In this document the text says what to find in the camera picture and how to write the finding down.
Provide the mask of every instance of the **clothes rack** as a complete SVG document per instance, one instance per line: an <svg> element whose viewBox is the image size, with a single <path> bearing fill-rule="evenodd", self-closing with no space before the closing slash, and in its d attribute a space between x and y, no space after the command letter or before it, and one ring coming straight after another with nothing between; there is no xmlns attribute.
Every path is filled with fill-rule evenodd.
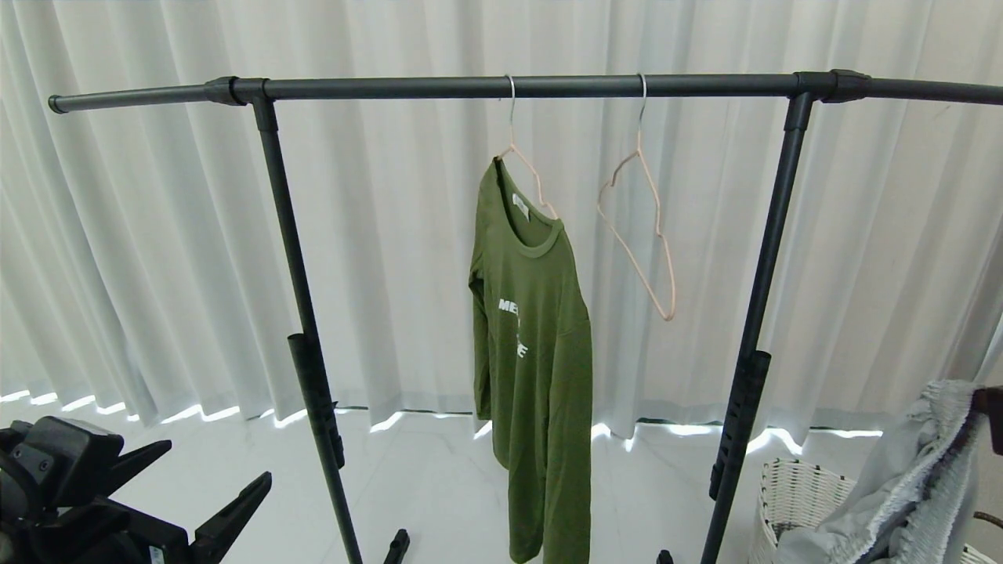
<svg viewBox="0 0 1003 564"><path fill-rule="evenodd" d="M645 80L649 97L788 98L773 193L735 362L730 397L723 418L724 429L717 460L711 470L709 493L715 504L701 563L712 564L717 561L721 548L769 367L770 354L757 347L759 331L793 190L797 161L814 102L840 103L871 97L1003 105L1003 86L873 78L842 69L792 74L646 74ZM524 98L638 97L642 94L641 78L638 75L517 76L515 82L518 97ZM303 326L301 333L289 337L289 345L345 551L351 564L361 564L362 556L339 474L339 469L345 464L344 450L324 369L303 252L293 215L279 144L275 102L296 99L507 98L511 94L512 84L506 76L289 80L224 76L204 84L53 95L48 99L49 107L57 113L195 101L227 105L251 104L254 107L296 305ZM401 529L391 543L384 564L400 563L408 544L407 532ZM657 562L671 562L668 551L662 551Z"/></svg>

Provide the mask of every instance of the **curtain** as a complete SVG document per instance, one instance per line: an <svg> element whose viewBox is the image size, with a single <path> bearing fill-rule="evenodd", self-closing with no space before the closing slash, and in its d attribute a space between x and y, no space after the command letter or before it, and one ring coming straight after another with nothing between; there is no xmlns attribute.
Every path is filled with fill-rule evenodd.
<svg viewBox="0 0 1003 564"><path fill-rule="evenodd" d="M146 422L194 404L302 408L299 330L252 112L200 103L55 115L46 98L292 77L790 72L1003 84L1003 4L934 2L3 2L2 380ZM638 99L520 100L518 144L564 219L594 327L597 422L720 419L785 100L647 101L672 247L664 322L596 213ZM374 421L471 409L475 191L510 101L279 102L335 398ZM973 379L1003 311L1003 111L815 104L760 348L759 425L880 426ZM530 176L512 164L524 188ZM639 167L604 200L663 300Z"/></svg>

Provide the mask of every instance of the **marble floor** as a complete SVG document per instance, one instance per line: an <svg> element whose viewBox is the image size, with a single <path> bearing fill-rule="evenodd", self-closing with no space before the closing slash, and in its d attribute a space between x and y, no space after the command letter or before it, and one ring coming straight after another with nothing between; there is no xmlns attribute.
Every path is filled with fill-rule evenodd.
<svg viewBox="0 0 1003 564"><path fill-rule="evenodd" d="M407 564L509 562L506 472L486 434L474 437L469 416L400 413L370 428L365 411L339 412L347 459L342 478L366 562L383 561L398 528L411 535ZM271 416L206 422L196 414L147 429L126 420L124 411L99 414L90 404L60 412L58 403L33 405L24 398L0 404L0 427L45 414L119 433L126 450L171 439L174 450L115 499L190 535L245 484L271 471L271 494L225 562L347 561L305 419L278 429ZM635 439L623 441L594 430L592 562L650 564L663 548L680 564L699 561L713 508L707 487L718 433L639 425ZM802 458L855 476L874 441L813 432ZM746 461L722 563L746 559L762 464L791 457L779 437L763 437L758 445Z"/></svg>

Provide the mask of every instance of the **hanger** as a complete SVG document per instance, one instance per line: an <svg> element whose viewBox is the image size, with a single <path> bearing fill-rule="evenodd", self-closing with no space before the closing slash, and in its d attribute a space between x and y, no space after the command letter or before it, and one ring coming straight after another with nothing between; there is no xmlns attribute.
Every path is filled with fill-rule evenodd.
<svg viewBox="0 0 1003 564"><path fill-rule="evenodd" d="M515 153L516 157L519 157L519 160L522 161L528 169L530 169L531 173L533 173L533 180L537 182L537 197L540 199L540 205L546 206L547 209L551 211L551 216L557 218L558 213L554 211L554 207L544 200L544 186L540 182L540 175L537 174L537 170L533 168L533 165L530 165L530 161L525 155L523 155L523 152L516 147L516 124L514 120L516 117L516 80L513 79L510 74L506 74L506 78L508 78L509 83L512 84L512 108L509 110L509 148L503 151L501 154L497 156L497 159L505 159L506 155Z"/></svg>
<svg viewBox="0 0 1003 564"><path fill-rule="evenodd" d="M638 74L641 77L641 88L642 95L644 96L644 101L641 102L641 112L637 116L637 147L627 156L626 159L617 165L617 168L613 171L613 178L609 182L603 185L603 188L599 189L599 198L596 202L596 209L599 210L599 215L603 217L603 221L606 222L607 227L613 232L613 236L617 238L620 245L627 251L627 256L630 257L630 261L634 263L634 270L637 271L638 276L641 277L641 282L644 284L644 288L648 290L648 295L651 296L651 301L655 303L655 307L658 308L658 314L662 316L665 321L670 321L676 315L676 275L672 270L672 253L669 252L669 242L666 241L665 237L662 235L662 202L658 198L658 189L655 187L655 181L651 178L651 171L648 169L648 161L644 158L644 151L641 150L641 124L644 119L644 108L648 105L648 80L644 77L644 74ZM672 300L669 302L669 310L665 311L662 304L658 301L658 297L655 296L655 290L651 288L651 284L648 283L648 278L641 271L641 265L637 263L637 259L634 258L634 253L631 252L627 243L620 237L617 233L613 223L606 214L603 213L603 193L607 190L615 187L617 185L617 176L620 171L623 170L627 163L630 163L635 158L641 162L641 168L644 170L644 178L648 182L648 188L651 189L652 196L655 197L655 236L662 241L662 248L665 250L665 262L669 266L669 282L672 286Z"/></svg>
<svg viewBox="0 0 1003 564"><path fill-rule="evenodd" d="M1003 455L1003 386L975 390L972 393L972 409L989 417L993 452Z"/></svg>

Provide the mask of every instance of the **laundry basket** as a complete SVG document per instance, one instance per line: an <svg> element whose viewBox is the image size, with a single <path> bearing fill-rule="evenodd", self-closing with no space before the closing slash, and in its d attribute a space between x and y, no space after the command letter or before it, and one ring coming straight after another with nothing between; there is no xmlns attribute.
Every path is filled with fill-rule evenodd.
<svg viewBox="0 0 1003 564"><path fill-rule="evenodd" d="M772 564L777 538L795 527L817 527L856 482L817 465L776 459L763 465L749 564ZM970 546L961 564L996 564Z"/></svg>

